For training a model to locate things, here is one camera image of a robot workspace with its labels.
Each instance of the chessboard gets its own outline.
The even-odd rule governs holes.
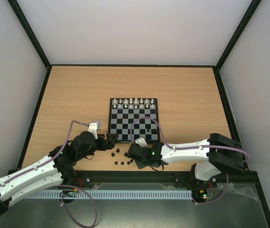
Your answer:
[[[155,98],[111,98],[108,133],[118,134],[118,143],[130,143],[130,127],[139,117],[148,116],[158,120],[157,99]],[[134,124],[133,138],[144,138],[147,143],[160,142],[159,129],[149,119]]]

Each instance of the wooden tabletop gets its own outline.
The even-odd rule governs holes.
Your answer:
[[[110,98],[114,97],[157,98],[159,123],[169,143],[196,142],[210,133],[230,137],[212,68],[53,66],[23,167],[62,145],[72,120],[100,120],[98,133],[107,133]],[[75,124],[70,139],[85,130]],[[118,143],[113,150],[96,151],[92,160],[78,161],[75,169],[138,171],[135,162],[127,165],[124,153],[129,145]],[[177,162],[165,170],[189,171],[194,163]],[[150,167],[142,170],[152,171]]]

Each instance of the black frame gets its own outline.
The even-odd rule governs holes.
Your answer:
[[[29,130],[26,136],[26,140],[24,142],[24,146],[18,161],[17,169],[22,167],[23,160],[25,158],[26,150],[28,148],[29,140],[35,125],[36,118],[38,116],[39,108],[42,102],[42,98],[46,89],[46,85],[48,82],[49,74],[51,72],[52,66],[100,66],[100,67],[211,67],[214,72],[215,80],[217,83],[217,87],[219,90],[219,94],[221,97],[223,109],[225,112],[225,116],[227,119],[229,131],[231,134],[232,139],[240,142],[240,137],[236,128],[235,120],[231,111],[231,107],[229,104],[229,100],[223,85],[222,77],[220,75],[220,69],[223,66],[224,62],[228,58],[229,54],[231,53],[233,47],[237,43],[239,37],[241,36],[242,32],[246,28],[248,22],[250,21],[251,17],[253,16],[255,10],[259,6],[261,0],[252,0],[250,3],[247,11],[245,12],[242,20],[240,21],[238,27],[236,28],[232,38],[230,39],[227,47],[225,48],[221,58],[219,59],[216,66],[205,66],[205,65],[106,65],[106,64],[50,64],[49,60],[47,59],[41,45],[39,44],[33,30],[31,29],[29,22],[27,21],[24,13],[22,12],[21,7],[19,6],[17,0],[8,0],[11,8],[15,12],[17,18],[19,19],[22,27],[24,28],[25,32],[27,33],[30,41],[32,42],[34,48],[36,49],[38,55],[40,56],[43,64],[45,65],[47,72],[45,75],[45,79],[38,97],[37,105],[34,110],[34,114],[32,120],[30,122]],[[163,171],[163,172],[145,172],[145,171],[77,171],[77,176],[81,176],[83,180],[88,179],[89,182],[85,183],[85,186],[90,187],[95,183],[111,183],[111,182],[123,182],[123,183],[162,183],[162,184],[170,184],[176,187],[177,186],[177,179],[181,176],[188,176],[190,174],[189,171]],[[263,189],[261,187],[260,179],[258,177],[257,172],[249,171],[247,163],[244,164],[244,174],[243,175],[230,175],[230,181],[234,183],[254,183],[257,189],[259,198],[261,200],[261,204],[263,207],[264,215],[268,226],[270,227],[270,211],[263,193]],[[225,183],[226,176],[219,174],[216,176],[217,183]]]

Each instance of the white wall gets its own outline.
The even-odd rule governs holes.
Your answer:
[[[215,65],[251,0],[19,0],[52,64]]]
[[[270,208],[270,0],[262,1],[221,73]]]
[[[6,0],[0,0],[0,176],[16,168],[45,68]]]

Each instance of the cable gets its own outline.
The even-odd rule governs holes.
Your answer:
[[[132,143],[135,143],[134,138],[133,138],[133,134],[132,134],[132,129],[133,129],[133,127],[134,127],[134,124],[135,124],[137,121],[142,120],[142,119],[149,119],[149,120],[153,121],[153,122],[157,125],[157,127],[159,128],[160,134],[161,134],[161,136],[162,136],[162,139],[163,139],[164,144],[165,144],[169,149],[171,149],[171,150],[177,150],[177,151],[178,151],[178,150],[192,150],[192,149],[200,149],[200,148],[225,149],[225,150],[231,150],[231,151],[236,151],[236,152],[240,152],[240,153],[245,154],[245,155],[247,156],[247,159],[243,160],[243,162],[247,162],[247,161],[250,160],[250,155],[249,155],[247,152],[245,152],[245,151],[243,151],[243,150],[240,150],[240,149],[237,149],[237,148],[229,147],[229,146],[203,145],[203,146],[187,146],[187,147],[176,147],[176,148],[173,148],[172,146],[170,146],[170,145],[167,143],[167,141],[166,141],[166,139],[165,139],[165,137],[164,137],[163,130],[162,130],[161,126],[159,125],[159,123],[158,123],[155,119],[153,119],[153,118],[151,118],[151,117],[148,117],[148,116],[140,117],[140,118],[136,119],[136,120],[131,124],[131,127],[130,127],[130,136],[131,136],[131,141],[132,141]]]
[[[69,131],[68,131],[68,133],[67,133],[67,137],[66,137],[66,139],[65,139],[65,141],[64,141],[64,143],[63,143],[63,145],[61,146],[60,150],[55,154],[54,157],[50,158],[49,160],[47,160],[46,162],[44,162],[44,163],[42,163],[42,164],[40,164],[40,165],[37,165],[37,168],[41,168],[42,166],[44,166],[44,165],[50,163],[50,162],[53,161],[56,157],[59,156],[59,154],[63,151],[64,147],[66,146],[66,144],[67,144],[67,142],[68,142],[68,139],[69,139],[70,134],[71,134],[71,132],[72,132],[73,123],[77,123],[77,124],[80,124],[80,125],[83,125],[83,126],[87,126],[87,127],[88,127],[88,124],[86,124],[86,123],[82,123],[82,122],[78,122],[78,121],[76,121],[76,120],[73,120],[73,121],[70,123]],[[24,172],[21,172],[21,173],[15,175],[15,176],[13,176],[12,178],[10,178],[10,179],[4,181],[4,183],[7,184],[7,183],[9,183],[10,181],[12,181],[12,180],[14,180],[14,179],[16,179],[16,178],[18,178],[18,177],[20,177],[20,176],[26,174],[26,173],[29,173],[29,172],[31,172],[31,171],[33,171],[33,170],[35,170],[35,169],[34,169],[34,168],[31,168],[31,169],[28,169],[28,170],[26,170],[26,171],[24,171]]]
[[[152,170],[154,170],[154,171],[161,172],[161,171],[164,171],[164,165],[161,165],[161,166],[162,166],[162,170],[157,170],[157,169],[155,169],[154,167],[151,167],[151,168],[152,168]]]
[[[225,187],[224,191],[221,193],[221,195],[220,195],[218,198],[216,198],[216,199],[214,199],[214,200],[212,200],[212,201],[204,202],[204,203],[198,203],[198,202],[195,201],[195,199],[192,199],[192,201],[193,201],[195,204],[201,204],[201,205],[203,205],[203,204],[209,204],[209,203],[213,203],[213,202],[218,201],[220,198],[222,198],[222,197],[224,196],[224,194],[225,194],[225,193],[227,192],[227,190],[228,190],[228,186],[229,186],[229,176],[228,176],[228,174],[227,174],[226,176],[227,176],[226,187]]]
[[[71,215],[71,213],[68,211],[68,208],[65,206],[65,203],[63,202],[63,199],[65,197],[65,195],[62,196],[62,199],[61,199],[61,205],[65,208],[65,210],[67,211],[67,214],[68,216],[70,217],[70,219],[79,227],[81,228],[92,228],[95,226],[96,222],[97,222],[97,217],[98,217],[98,214],[97,214],[97,207],[96,207],[96,203],[94,202],[93,198],[86,192],[84,191],[83,189],[81,188],[78,188],[76,186],[71,186],[71,185],[59,185],[59,187],[64,187],[64,188],[72,188],[72,189],[78,189],[79,191],[83,192],[84,194],[86,194],[90,200],[92,201],[93,203],[93,206],[94,206],[94,210],[95,210],[95,221],[93,222],[93,224],[91,226],[84,226],[82,224],[80,224],[79,222],[77,222],[74,217]]]

